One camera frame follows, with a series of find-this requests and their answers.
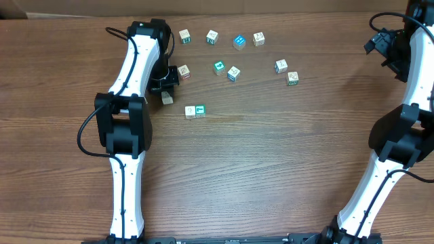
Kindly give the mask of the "wooden block with engraved drawing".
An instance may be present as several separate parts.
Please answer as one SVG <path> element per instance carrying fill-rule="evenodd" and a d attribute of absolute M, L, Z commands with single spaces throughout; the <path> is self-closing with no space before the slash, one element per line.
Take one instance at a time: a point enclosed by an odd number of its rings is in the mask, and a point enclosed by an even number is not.
<path fill-rule="evenodd" d="M 162 102 L 163 102 L 164 105 L 168 105 L 168 104 L 173 104 L 174 103 L 173 97 L 167 91 L 163 91 L 161 93 L 161 100 L 162 100 Z"/>

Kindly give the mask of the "wooden block with red print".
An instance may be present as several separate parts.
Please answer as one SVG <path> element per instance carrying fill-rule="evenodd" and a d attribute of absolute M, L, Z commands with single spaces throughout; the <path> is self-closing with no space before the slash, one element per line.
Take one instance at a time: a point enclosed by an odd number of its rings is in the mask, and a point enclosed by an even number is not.
<path fill-rule="evenodd" d="M 184 111 L 185 111 L 185 117 L 187 119 L 195 119 L 196 118 L 195 106 L 186 106 L 184 108 Z"/>

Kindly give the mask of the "green 7 top block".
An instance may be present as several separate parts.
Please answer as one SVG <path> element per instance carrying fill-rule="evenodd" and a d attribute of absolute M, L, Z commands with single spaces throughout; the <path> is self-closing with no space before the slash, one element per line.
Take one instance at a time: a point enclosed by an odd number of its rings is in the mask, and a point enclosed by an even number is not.
<path fill-rule="evenodd" d="M 195 106 L 195 117 L 196 118 L 206 117 L 206 106 L 204 104 L 198 104 Z"/>

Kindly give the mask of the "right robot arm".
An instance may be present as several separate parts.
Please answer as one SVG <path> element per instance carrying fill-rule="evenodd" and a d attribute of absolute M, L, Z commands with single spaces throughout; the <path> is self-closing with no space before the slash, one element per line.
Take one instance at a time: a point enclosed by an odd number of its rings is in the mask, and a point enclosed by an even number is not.
<path fill-rule="evenodd" d="M 381 243 L 371 228 L 399 179 L 433 151 L 433 1 L 409 1 L 398 30 L 377 28 L 365 44 L 406 83 L 401 104 L 375 122 L 367 169 L 347 205 L 321 233 L 289 234 L 288 243 Z"/>

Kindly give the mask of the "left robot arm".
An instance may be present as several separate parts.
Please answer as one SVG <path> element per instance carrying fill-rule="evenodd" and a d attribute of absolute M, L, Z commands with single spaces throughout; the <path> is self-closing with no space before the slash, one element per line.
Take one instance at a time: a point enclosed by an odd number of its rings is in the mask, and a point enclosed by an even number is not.
<path fill-rule="evenodd" d="M 95 97 L 101 145 L 113 173 L 113 220 L 103 243 L 143 243 L 142 168 L 153 128 L 145 94 L 172 99 L 179 84 L 169 64 L 172 31 L 165 20 L 134 21 L 123 33 L 128 51 L 115 83 Z"/>

